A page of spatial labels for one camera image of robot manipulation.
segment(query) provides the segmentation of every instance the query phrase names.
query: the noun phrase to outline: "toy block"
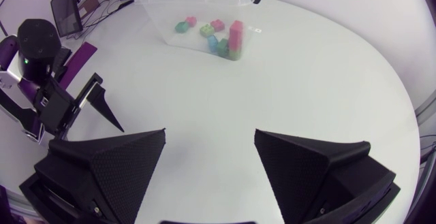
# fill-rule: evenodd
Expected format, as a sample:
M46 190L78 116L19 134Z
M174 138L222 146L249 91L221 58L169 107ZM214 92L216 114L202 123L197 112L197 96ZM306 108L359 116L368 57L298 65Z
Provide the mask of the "toy block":
M211 26L215 29L215 32L224 30L224 22L222 22L221 20L212 21Z
M239 20L235 20L233 22L232 26L230 26L230 36L237 35L237 36L242 37L243 30L244 30L244 24L242 22L240 22Z
M212 26L210 26L209 24L200 28L200 34L203 37L209 37L210 35L213 35L214 33L215 33L214 28Z
M188 16L186 17L185 22L188 22L190 27L195 27L197 24L197 18L195 16Z
M218 45L218 39L214 35L211 35L211 36L207 37L207 42L208 42L209 49L211 50L211 52L216 52L217 45Z
M229 38L229 50L237 51L243 47L243 39L240 37Z
M237 61L240 58L240 50L233 51L229 50L229 59L233 61Z
M228 47L227 39L221 39L221 41L217 45L217 52L218 55L221 57L227 57L229 55L229 47Z
M176 25L176 32L177 33L186 33L188 31L189 25L188 22L179 22Z

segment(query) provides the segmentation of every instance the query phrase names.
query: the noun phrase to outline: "white table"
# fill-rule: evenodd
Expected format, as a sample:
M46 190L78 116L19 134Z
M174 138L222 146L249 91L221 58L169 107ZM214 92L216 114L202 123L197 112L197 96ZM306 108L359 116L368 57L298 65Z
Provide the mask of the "white table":
M263 0L239 61L167 46L140 5L87 37L99 49L71 83L94 72L125 133L166 128L137 223L162 220L283 223L254 146L255 129L371 143L401 191L378 223L401 223L414 195L420 146L414 110L393 68L346 28L299 7ZM81 41L64 42L77 48ZM69 133L122 133L87 106Z

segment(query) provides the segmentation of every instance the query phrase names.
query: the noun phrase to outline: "blue block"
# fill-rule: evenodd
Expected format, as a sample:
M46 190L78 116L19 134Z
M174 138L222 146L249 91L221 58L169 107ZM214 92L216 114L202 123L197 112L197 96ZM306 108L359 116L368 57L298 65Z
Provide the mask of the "blue block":
M217 51L218 39L214 35L207 37L207 42L209 44L209 49L211 52Z

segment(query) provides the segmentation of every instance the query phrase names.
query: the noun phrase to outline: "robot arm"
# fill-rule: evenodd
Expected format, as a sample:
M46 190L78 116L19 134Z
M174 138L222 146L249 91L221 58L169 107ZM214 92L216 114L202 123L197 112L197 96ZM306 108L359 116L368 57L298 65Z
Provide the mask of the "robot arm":
M60 48L56 29L47 20L25 20L18 36L5 38L0 43L0 108L35 142L41 142L45 131L63 139L86 101L123 131L104 100L97 74L75 99L52 77ZM17 102L23 97L27 107Z

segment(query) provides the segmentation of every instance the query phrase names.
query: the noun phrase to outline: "green block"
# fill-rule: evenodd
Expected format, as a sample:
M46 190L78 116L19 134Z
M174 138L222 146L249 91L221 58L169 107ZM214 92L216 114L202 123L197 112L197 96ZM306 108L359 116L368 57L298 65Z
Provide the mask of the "green block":
M221 39L217 45L217 52L221 57L227 57L229 55L229 41L227 39Z
M215 29L212 26L210 26L209 24L200 28L200 34L203 37L209 37L209 36L213 35L214 33L215 33Z
M233 51L229 50L229 59L233 61L237 61L240 58L240 50Z
M186 31L188 31L188 28L189 28L188 22L179 22L176 25L176 32L177 33L186 33Z

